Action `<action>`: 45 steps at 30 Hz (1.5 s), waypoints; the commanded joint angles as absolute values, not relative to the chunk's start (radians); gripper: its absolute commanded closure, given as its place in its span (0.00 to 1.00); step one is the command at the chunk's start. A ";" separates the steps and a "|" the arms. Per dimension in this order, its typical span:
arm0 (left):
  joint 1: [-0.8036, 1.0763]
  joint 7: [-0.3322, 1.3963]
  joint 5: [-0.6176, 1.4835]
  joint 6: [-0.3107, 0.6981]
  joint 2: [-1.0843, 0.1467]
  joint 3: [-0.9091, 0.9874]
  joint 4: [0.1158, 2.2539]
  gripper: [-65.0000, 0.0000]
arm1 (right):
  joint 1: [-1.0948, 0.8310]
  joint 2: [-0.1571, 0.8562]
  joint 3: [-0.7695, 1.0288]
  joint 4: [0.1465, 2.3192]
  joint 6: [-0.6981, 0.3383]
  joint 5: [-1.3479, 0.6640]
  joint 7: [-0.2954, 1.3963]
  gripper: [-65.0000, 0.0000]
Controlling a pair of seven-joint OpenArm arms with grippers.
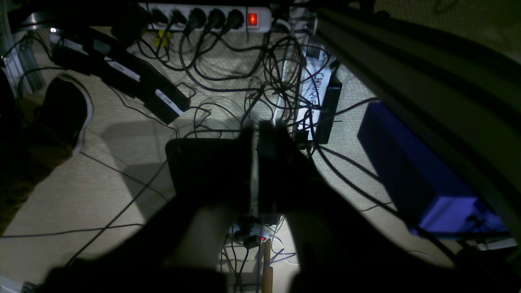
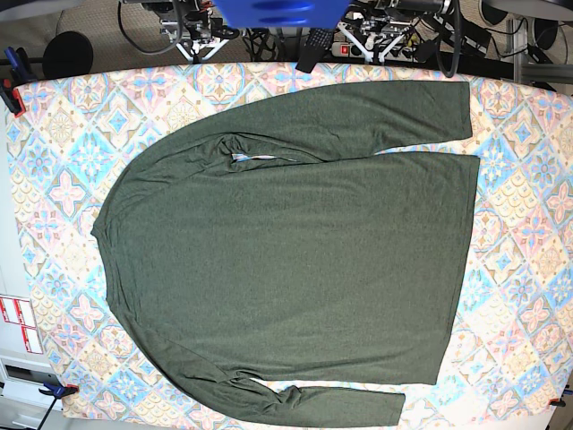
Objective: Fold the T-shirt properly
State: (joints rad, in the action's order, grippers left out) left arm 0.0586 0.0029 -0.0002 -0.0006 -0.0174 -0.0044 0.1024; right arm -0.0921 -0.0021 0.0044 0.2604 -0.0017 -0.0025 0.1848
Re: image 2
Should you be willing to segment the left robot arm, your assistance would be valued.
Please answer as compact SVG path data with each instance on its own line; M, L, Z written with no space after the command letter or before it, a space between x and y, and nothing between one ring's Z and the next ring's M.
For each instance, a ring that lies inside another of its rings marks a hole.
M337 26L349 43L348 54L365 63L383 65L385 60L403 56L421 63L426 40L417 30L426 18L453 19L432 32L429 49L437 67L451 78L458 72L462 51L462 13L458 1L352 1Z

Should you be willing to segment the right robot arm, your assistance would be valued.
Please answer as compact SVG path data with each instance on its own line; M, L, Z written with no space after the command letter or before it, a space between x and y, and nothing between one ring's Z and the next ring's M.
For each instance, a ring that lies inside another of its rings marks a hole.
M126 32L122 8L139 4L154 13L161 26L160 33L168 36L169 44L161 49L139 46ZM118 1L116 20L124 39L145 56L159 56L176 49L192 65L211 59L226 43L237 39L242 32L229 27L225 20L213 13L211 1Z

